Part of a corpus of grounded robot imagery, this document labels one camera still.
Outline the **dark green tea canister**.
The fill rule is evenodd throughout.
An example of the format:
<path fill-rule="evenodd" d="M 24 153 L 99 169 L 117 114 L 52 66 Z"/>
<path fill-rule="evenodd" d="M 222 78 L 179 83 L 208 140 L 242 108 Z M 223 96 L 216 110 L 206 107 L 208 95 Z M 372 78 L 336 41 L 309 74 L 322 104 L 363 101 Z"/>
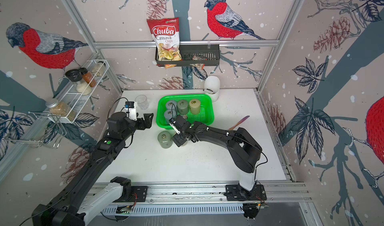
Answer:
<path fill-rule="evenodd" d="M 168 131 L 162 131 L 158 134 L 158 142 L 163 149 L 168 149 L 173 145 L 172 136 Z"/>

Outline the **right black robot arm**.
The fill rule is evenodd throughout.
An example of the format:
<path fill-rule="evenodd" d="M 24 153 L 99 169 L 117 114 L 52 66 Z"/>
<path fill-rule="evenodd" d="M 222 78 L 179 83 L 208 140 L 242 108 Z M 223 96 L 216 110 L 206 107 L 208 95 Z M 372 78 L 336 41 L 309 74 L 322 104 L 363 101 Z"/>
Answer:
<path fill-rule="evenodd" d="M 187 141 L 208 142 L 227 149 L 235 165 L 243 172 L 251 174 L 251 185 L 246 186 L 241 180 L 237 185 L 226 185 L 224 196 L 228 201 L 256 201 L 267 200 L 265 188 L 256 183 L 258 161 L 264 155 L 262 147 L 244 128 L 237 130 L 222 130 L 195 121 L 188 122 L 184 117 L 177 116 L 169 120 L 170 126 L 176 131 L 172 141 L 182 146 Z"/>

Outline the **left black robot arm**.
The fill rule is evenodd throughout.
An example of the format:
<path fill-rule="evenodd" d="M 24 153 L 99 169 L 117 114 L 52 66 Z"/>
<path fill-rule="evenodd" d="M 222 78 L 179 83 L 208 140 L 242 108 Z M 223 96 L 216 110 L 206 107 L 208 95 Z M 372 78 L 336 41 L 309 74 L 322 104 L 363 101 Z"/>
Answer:
<path fill-rule="evenodd" d="M 97 143 L 90 159 L 73 180 L 48 205 L 38 205 L 32 213 L 34 226 L 84 226 L 85 213 L 78 213 L 83 200 L 103 171 L 126 147 L 126 140 L 137 130 L 149 129 L 154 114 L 131 120 L 117 112 L 107 120 L 108 129 Z"/>

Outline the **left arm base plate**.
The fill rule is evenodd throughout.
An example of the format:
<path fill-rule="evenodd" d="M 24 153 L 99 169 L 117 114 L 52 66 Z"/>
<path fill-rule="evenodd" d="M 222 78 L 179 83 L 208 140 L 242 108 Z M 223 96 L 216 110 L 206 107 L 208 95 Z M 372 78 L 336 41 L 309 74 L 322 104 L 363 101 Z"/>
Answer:
<path fill-rule="evenodd" d="M 123 186 L 122 196 L 116 202 L 145 202 L 148 193 L 148 186 Z"/>

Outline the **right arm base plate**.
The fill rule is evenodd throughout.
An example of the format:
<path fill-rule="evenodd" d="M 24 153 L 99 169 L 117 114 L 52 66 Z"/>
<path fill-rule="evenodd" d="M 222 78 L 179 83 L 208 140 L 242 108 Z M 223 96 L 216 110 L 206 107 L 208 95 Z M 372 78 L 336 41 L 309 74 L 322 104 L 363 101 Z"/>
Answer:
<path fill-rule="evenodd" d="M 254 187 L 247 191 L 239 184 L 237 185 L 226 185 L 224 196 L 227 197 L 228 201 L 266 201 L 267 195 L 263 185 L 255 184 Z"/>

